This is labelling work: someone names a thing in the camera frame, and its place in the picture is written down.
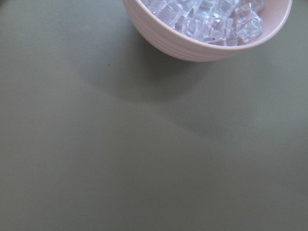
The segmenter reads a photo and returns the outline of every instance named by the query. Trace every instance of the pile of clear cubes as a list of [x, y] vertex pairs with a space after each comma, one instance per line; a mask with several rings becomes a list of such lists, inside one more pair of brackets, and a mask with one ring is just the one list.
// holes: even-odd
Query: pile of clear cubes
[[263, 33], [264, 0], [141, 0], [162, 22], [194, 40], [243, 45]]

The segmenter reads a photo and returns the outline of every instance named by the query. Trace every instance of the bowl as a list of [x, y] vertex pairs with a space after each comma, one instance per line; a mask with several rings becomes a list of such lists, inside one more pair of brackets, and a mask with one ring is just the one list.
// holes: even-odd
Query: bowl
[[168, 27], [154, 16], [140, 0], [123, 0], [124, 6], [140, 34], [160, 51], [178, 59], [208, 62], [228, 58], [259, 46], [275, 36], [286, 22], [292, 0], [265, 0], [259, 14], [264, 20], [263, 34], [242, 46], [223, 47], [202, 43]]

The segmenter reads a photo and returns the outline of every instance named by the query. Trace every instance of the gray surface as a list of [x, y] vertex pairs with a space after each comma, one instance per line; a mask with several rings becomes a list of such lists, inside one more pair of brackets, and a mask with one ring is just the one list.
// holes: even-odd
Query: gray surface
[[307, 12], [195, 64], [120, 1], [0, 1], [0, 230], [307, 231]]

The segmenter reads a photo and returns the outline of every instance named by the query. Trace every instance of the gray table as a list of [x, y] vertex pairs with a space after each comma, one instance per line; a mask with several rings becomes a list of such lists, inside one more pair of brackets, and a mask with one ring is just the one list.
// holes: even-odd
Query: gray table
[[234, 58], [115, 0], [0, 1], [1, 231], [307, 231], [308, 1]]

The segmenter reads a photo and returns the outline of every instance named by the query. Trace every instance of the bowl of ice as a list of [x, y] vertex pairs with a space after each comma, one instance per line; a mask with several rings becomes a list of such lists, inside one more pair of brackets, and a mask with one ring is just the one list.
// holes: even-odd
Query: bowl of ice
[[275, 36], [292, 0], [123, 0], [137, 30], [160, 51], [207, 62], [234, 56]]

